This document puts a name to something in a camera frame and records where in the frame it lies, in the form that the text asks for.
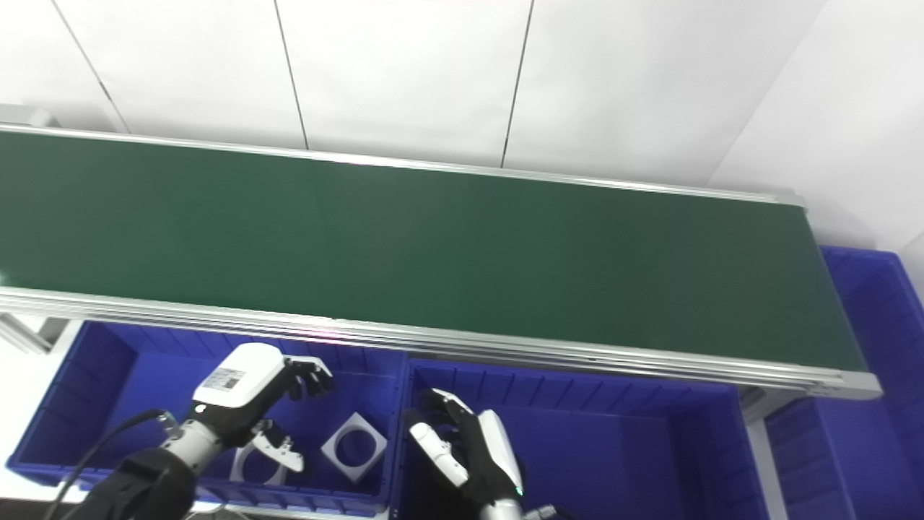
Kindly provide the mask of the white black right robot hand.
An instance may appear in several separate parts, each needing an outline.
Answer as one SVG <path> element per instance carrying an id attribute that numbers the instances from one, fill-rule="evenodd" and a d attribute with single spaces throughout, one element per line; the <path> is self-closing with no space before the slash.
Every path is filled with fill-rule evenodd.
<path id="1" fill-rule="evenodd" d="M 402 422 L 443 480 L 479 514 L 521 513 L 523 477 L 497 412 L 475 412 L 455 394 L 437 388 L 422 392 L 422 406 L 404 410 Z"/>

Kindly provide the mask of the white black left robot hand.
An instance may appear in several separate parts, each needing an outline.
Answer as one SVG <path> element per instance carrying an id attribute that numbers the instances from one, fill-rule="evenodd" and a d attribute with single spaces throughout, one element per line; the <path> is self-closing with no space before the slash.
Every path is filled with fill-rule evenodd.
<path id="1" fill-rule="evenodd" d="M 303 456 L 268 411 L 284 396 L 320 398 L 334 389 L 334 376 L 320 358 L 284 355 L 263 342 L 243 343 L 195 388 L 187 419 L 209 431 L 220 451 L 256 442 L 258 451 L 282 467 L 303 472 Z"/>

